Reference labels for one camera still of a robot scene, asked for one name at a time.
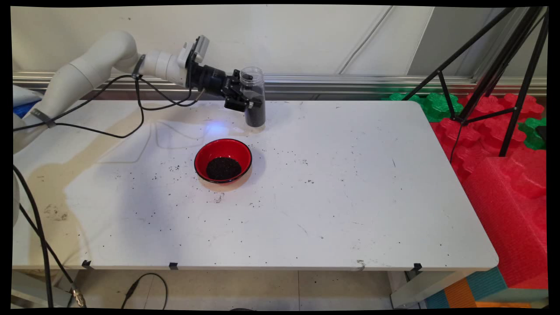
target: black cable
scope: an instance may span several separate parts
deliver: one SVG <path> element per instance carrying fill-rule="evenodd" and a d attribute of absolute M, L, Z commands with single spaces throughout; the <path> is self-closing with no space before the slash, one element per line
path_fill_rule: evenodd
<path fill-rule="evenodd" d="M 27 214 L 27 212 L 25 211 L 24 207 L 21 205 L 20 203 L 20 211 L 21 213 L 24 215 L 25 219 L 27 220 L 27 222 L 29 223 L 29 225 L 31 225 L 31 227 L 33 228 L 33 230 L 35 231 L 35 233 L 37 234 L 37 236 L 39 236 L 39 231 L 37 230 L 37 227 L 35 226 L 35 223 L 33 223 L 33 221 L 31 220 L 31 218 L 29 217 L 29 215 Z M 72 278 L 70 277 L 70 275 L 66 272 L 66 269 L 64 269 L 64 266 L 62 266 L 62 263 L 60 262 L 60 260 L 58 259 L 58 256 L 54 253 L 53 249 L 50 247 L 49 243 L 46 243 L 46 248 L 49 250 L 50 254 L 53 256 L 54 260 L 57 262 L 58 267 L 60 268 L 60 270 L 62 270 L 62 273 L 64 274 L 64 276 L 66 277 L 66 279 L 68 279 L 68 282 L 70 282 L 70 284 L 73 284 L 74 281 L 72 281 Z"/>
<path fill-rule="evenodd" d="M 160 275 L 158 274 L 154 274 L 153 272 L 149 272 L 147 274 L 143 274 L 140 276 L 140 278 L 138 278 L 138 280 L 136 280 L 131 286 L 130 289 L 128 289 L 128 292 L 124 298 L 123 301 L 123 305 L 120 307 L 121 309 L 124 308 L 125 304 L 127 303 L 128 299 L 132 296 L 132 294 L 134 293 L 134 291 L 136 290 L 136 287 L 138 286 L 138 283 L 140 282 L 140 279 L 142 279 L 144 276 L 147 275 L 154 275 L 157 276 L 158 278 L 161 279 L 161 281 L 164 283 L 165 286 L 165 302 L 164 302 L 164 307 L 162 309 L 165 309 L 165 307 L 167 306 L 167 295 L 168 295 L 168 290 L 167 290 L 167 283 L 165 282 L 164 278 L 162 278 Z"/>
<path fill-rule="evenodd" d="M 120 79 L 122 79 L 122 78 L 126 78 L 126 77 L 132 77 L 132 76 L 131 76 L 131 75 L 124 75 L 124 76 L 119 76 L 119 77 L 116 77 L 116 78 L 112 79 L 109 83 L 107 83 L 107 85 L 105 85 L 101 90 L 99 90 L 99 92 L 97 92 L 94 96 L 92 96 L 92 97 L 89 98 L 88 100 L 84 101 L 84 102 L 81 103 L 80 105 L 78 105 L 78 106 L 76 106 L 76 107 L 74 107 L 74 108 L 72 108 L 72 109 L 69 109 L 69 110 L 67 110 L 66 112 L 64 112 L 64 113 L 62 113 L 62 114 L 60 114 L 60 115 L 54 117 L 54 118 L 52 119 L 52 121 L 55 121 L 55 120 L 57 120 L 57 119 L 59 119 L 59 118 L 62 118 L 62 117 L 64 117 L 64 116 L 68 115 L 69 113 L 71 113 L 71 112 L 73 112 L 73 111 L 75 111 L 75 110 L 77 110 L 77 109 L 83 107 L 83 106 L 86 105 L 87 103 L 89 103 L 89 102 L 95 100 L 99 95 L 101 95 L 101 93 L 103 93 L 103 92 L 104 92 L 109 86 L 111 86 L 113 83 L 117 82 L 118 80 L 120 80 Z M 45 123 L 45 122 L 40 122 L 40 123 L 36 123 L 36 124 L 31 124 L 31 125 L 29 125 L 29 126 L 23 126 L 23 127 L 19 127 L 19 128 L 14 128 L 13 131 L 19 131 L 19 130 L 34 128 L 34 127 L 42 126 L 42 125 L 44 125 L 44 124 L 46 124 L 46 123 Z"/>
<path fill-rule="evenodd" d="M 105 87 L 103 87 L 103 89 L 101 89 L 101 90 L 100 90 L 96 95 L 94 95 L 92 98 L 90 98 L 90 99 L 88 99 L 87 101 L 81 103 L 80 105 L 78 105 L 78 106 L 76 106 L 76 107 L 74 107 L 74 108 L 72 108 L 72 109 L 70 109 L 70 110 L 68 110 L 68 111 L 66 111 L 66 112 L 64 112 L 64 113 L 62 113 L 62 114 L 56 116 L 55 118 L 52 119 L 52 121 L 54 122 L 56 119 L 61 118 L 61 117 L 64 117 L 64 116 L 68 115 L 69 113 L 71 113 L 71 112 L 73 112 L 73 111 L 75 111 L 75 110 L 77 110 L 77 109 L 83 107 L 84 105 L 86 105 L 87 103 L 91 102 L 91 101 L 94 100 L 96 97 L 98 97 L 103 91 L 105 91 L 105 90 L 106 90 L 111 84 L 113 84 L 115 81 L 120 80 L 121 78 L 125 78 L 125 77 L 132 77 L 132 76 L 131 76 L 131 75 L 124 75 L 124 76 L 116 77 L 115 79 L 111 80 L 111 82 L 109 82 Z M 165 105 L 165 106 L 162 106 L 162 107 L 158 107 L 158 108 L 146 108 L 146 107 L 142 106 L 142 101 L 140 100 L 140 86 L 139 86 L 139 84 L 138 84 L 138 80 L 142 80 L 142 82 L 146 83 L 149 87 L 151 87 L 151 88 L 154 89 L 156 92 L 158 92 L 161 96 L 163 96 L 165 99 L 167 99 L 168 101 L 170 101 L 171 104 Z M 182 102 L 187 101 L 187 100 L 190 98 L 191 94 L 192 94 L 192 87 L 190 87 L 190 75 L 189 75 L 188 81 L 189 81 L 189 95 L 188 95 L 185 99 L 183 99 L 183 100 L 181 100 L 181 101 L 174 102 L 174 101 L 171 100 L 169 97 L 167 97 L 167 95 L 163 94 L 158 88 L 156 88 L 155 86 L 153 86 L 152 84 L 150 84 L 149 82 L 147 82 L 146 80 L 144 80 L 143 78 L 137 77 L 136 80 L 135 80 L 135 82 L 134 82 L 134 85 L 135 85 L 135 88 L 136 88 L 136 98 L 137 98 L 137 101 L 138 101 L 138 106 L 140 107 L 140 112 L 141 112 L 141 115 L 142 115 L 142 120 L 141 120 L 140 124 L 138 125 L 138 127 L 136 127 L 133 131 L 129 132 L 128 134 L 126 134 L 126 135 L 124 135 L 124 136 L 114 135 L 114 134 L 109 133 L 109 132 L 104 132 L 104 131 L 100 131 L 100 130 L 96 130 L 96 129 L 92 129 L 92 128 L 88 128 L 88 127 L 84 127 L 84 126 L 78 126 L 78 125 L 75 125 L 75 124 L 57 123 L 57 122 L 54 122 L 54 124 L 55 124 L 55 125 L 69 126 L 69 127 L 84 129 L 84 130 L 88 130 L 88 131 L 100 133 L 100 134 L 102 134 L 102 135 L 111 136 L 111 137 L 115 137 L 115 138 L 126 138 L 126 137 L 132 135 L 132 134 L 133 134 L 134 132 L 136 132 L 138 129 L 140 129 L 140 127 L 141 127 L 142 124 L 144 123 L 144 110 L 160 110 L 160 109 L 169 108 L 169 107 L 174 106 L 174 105 L 178 105 L 178 106 L 182 106 L 182 107 L 189 107 L 189 106 L 195 104 L 196 102 L 198 102 L 198 100 L 194 100 L 194 101 L 192 101 L 192 102 L 189 103 L 189 104 L 181 104 Z M 24 126 L 24 127 L 19 127 L 19 128 L 14 128 L 13 131 L 16 132 L 16 131 L 23 130 L 23 129 L 29 129 L 29 128 L 33 128 L 33 127 L 38 127 L 38 126 L 41 126 L 41 125 L 43 125 L 43 124 L 45 124 L 45 122 L 41 122 L 41 123 L 37 123 L 37 124 L 32 124 L 32 125 L 29 125 L 29 126 Z"/>
<path fill-rule="evenodd" d="M 455 147 L 457 146 L 457 142 L 459 142 L 459 136 L 461 136 L 461 129 L 463 129 L 463 124 L 459 127 L 459 133 L 457 134 L 457 140 L 455 140 L 455 144 L 453 145 L 453 149 L 451 149 L 451 155 L 449 156 L 449 163 L 453 161 L 453 151 L 455 151 Z"/>
<path fill-rule="evenodd" d="M 114 134 L 109 133 L 109 132 L 105 132 L 105 131 L 101 131 L 101 130 L 95 130 L 95 129 L 92 129 L 92 128 L 88 128 L 88 127 L 84 127 L 84 126 L 78 126 L 78 125 L 75 125 L 75 124 L 67 124 L 67 123 L 55 123 L 55 124 L 60 125 L 60 126 L 69 126 L 69 127 L 85 129 L 85 130 L 88 130 L 88 131 L 93 131 L 93 132 L 100 133 L 102 135 L 111 136 L 111 137 L 120 138 L 120 139 L 126 138 L 126 137 L 132 135 L 133 133 L 135 133 L 136 130 L 140 129 L 140 127 L 144 124 L 144 110 L 142 109 L 142 103 L 140 101 L 140 87 L 138 85 L 138 79 L 135 80 L 134 85 L 136 87 L 136 98 L 138 100 L 138 106 L 140 107 L 140 114 L 142 115 L 142 120 L 140 120 L 140 124 L 138 125 L 138 127 L 136 127 L 133 131 L 127 133 L 124 136 L 114 135 Z"/>
<path fill-rule="evenodd" d="M 13 166 L 13 171 L 16 173 L 16 176 L 20 180 L 20 183 L 23 186 L 25 193 L 27 194 L 27 197 L 29 198 L 29 202 L 31 203 L 31 208 L 33 208 L 35 221 L 37 222 L 37 234 L 39 235 L 39 239 L 41 240 L 41 250 L 43 251 L 43 264 L 45 266 L 46 300 L 49 308 L 54 307 L 53 288 L 51 287 L 51 283 L 50 283 L 49 254 L 46 252 L 45 233 L 43 232 L 43 225 L 41 224 L 41 217 L 39 216 L 39 210 L 37 209 L 37 204 L 35 203 L 35 199 L 31 194 L 31 190 L 29 190 L 29 186 L 27 186 L 27 183 L 25 182 L 24 176 L 20 173 L 20 170 L 18 170 L 15 165 Z"/>
<path fill-rule="evenodd" d="M 185 104 L 185 105 L 181 104 L 182 102 L 187 101 L 187 100 L 190 98 L 190 96 L 191 96 L 191 94 L 192 94 L 192 87 L 189 87 L 189 95 L 188 95 L 187 97 L 185 97 L 184 99 L 182 99 L 182 100 L 180 100 L 180 101 L 178 101 L 178 102 L 175 102 L 175 101 L 173 101 L 172 99 L 170 99 L 169 97 L 167 97 L 167 95 L 163 94 L 160 90 L 158 90 L 155 86 L 153 86 L 153 85 L 152 85 L 151 83 L 149 83 L 148 81 L 144 80 L 143 78 L 139 78 L 139 79 L 140 79 L 142 82 L 144 82 L 145 84 L 147 84 L 149 87 L 151 87 L 153 90 L 155 90 L 155 91 L 156 91 L 158 94 L 160 94 L 163 98 L 165 98 L 166 100 L 168 100 L 168 101 L 171 102 L 171 104 L 165 105 L 165 106 L 162 106 L 162 107 L 156 107 L 156 108 L 142 107 L 142 109 L 144 109 L 144 110 L 160 110 L 160 109 L 169 108 L 169 107 L 175 106 L 175 105 L 179 105 L 179 106 L 183 106 L 183 107 L 189 107 L 189 106 L 191 106 L 191 105 L 193 105 L 194 103 L 197 102 L 197 101 L 195 100 L 195 101 L 191 102 L 190 104 Z"/>

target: black granules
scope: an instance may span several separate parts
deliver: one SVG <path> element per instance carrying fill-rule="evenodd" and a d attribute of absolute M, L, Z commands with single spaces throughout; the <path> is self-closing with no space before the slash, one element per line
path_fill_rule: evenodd
<path fill-rule="evenodd" d="M 224 180 L 236 177 L 241 173 L 241 165 L 229 157 L 217 157 L 208 163 L 206 174 L 213 180 Z"/>

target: cable connector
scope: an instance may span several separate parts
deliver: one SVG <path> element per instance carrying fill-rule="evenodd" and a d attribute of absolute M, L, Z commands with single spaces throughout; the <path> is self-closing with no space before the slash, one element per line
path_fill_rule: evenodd
<path fill-rule="evenodd" d="M 49 117 L 48 115 L 46 115 L 45 113 L 41 112 L 39 109 L 32 109 L 31 110 L 31 115 L 41 119 L 41 121 L 43 121 L 47 127 L 49 128 L 53 128 L 54 126 L 56 126 L 57 124 L 54 122 L 53 119 L 51 119 L 51 117 Z"/>
<path fill-rule="evenodd" d="M 87 308 L 86 307 L 86 300 L 83 298 L 82 293 L 80 292 L 80 290 L 75 286 L 74 283 L 72 283 L 72 296 L 74 296 L 74 299 L 76 300 L 76 303 L 78 303 L 78 306 L 80 308 Z"/>
<path fill-rule="evenodd" d="M 134 291 L 136 290 L 136 287 L 138 286 L 138 283 L 140 282 L 140 279 L 136 280 L 136 282 L 134 282 L 131 286 L 130 289 L 128 289 L 127 295 L 125 297 L 126 300 L 128 300 L 132 294 L 134 293 Z"/>
<path fill-rule="evenodd" d="M 130 74 L 136 80 L 138 80 L 139 78 L 142 77 L 142 75 L 140 75 L 139 72 L 140 72 L 140 67 L 142 66 L 142 63 L 144 62 L 144 59 L 146 59 L 146 54 L 143 54 L 143 55 L 140 56 L 140 58 L 138 59 L 138 62 L 136 63 L 136 66 L 134 66 L 134 70 Z"/>

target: floor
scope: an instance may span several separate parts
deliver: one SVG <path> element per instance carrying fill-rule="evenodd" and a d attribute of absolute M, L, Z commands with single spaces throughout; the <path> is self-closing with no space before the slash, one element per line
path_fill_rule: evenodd
<path fill-rule="evenodd" d="M 150 271 L 83 270 L 76 284 L 88 307 L 120 308 L 129 287 L 146 272 Z M 166 309 L 392 309 L 386 272 L 164 270 L 156 273 L 165 279 L 169 288 Z M 161 309 L 164 301 L 162 281 L 148 275 L 139 282 L 125 308 Z"/>

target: white table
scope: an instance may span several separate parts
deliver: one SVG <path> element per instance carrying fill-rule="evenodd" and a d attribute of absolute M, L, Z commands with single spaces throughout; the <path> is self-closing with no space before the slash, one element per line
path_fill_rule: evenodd
<path fill-rule="evenodd" d="M 420 263 L 423 272 L 392 295 L 406 307 L 498 264 L 417 103 L 266 106 L 265 128 L 247 126 L 222 101 L 146 112 L 124 140 L 58 126 L 14 162 L 68 268 L 403 271 Z M 136 101 L 93 101 L 63 120 L 123 135 L 139 117 Z M 193 168 L 197 151 L 219 138 L 253 153 L 252 170 L 229 186 Z M 43 266 L 23 217 L 12 266 Z"/>

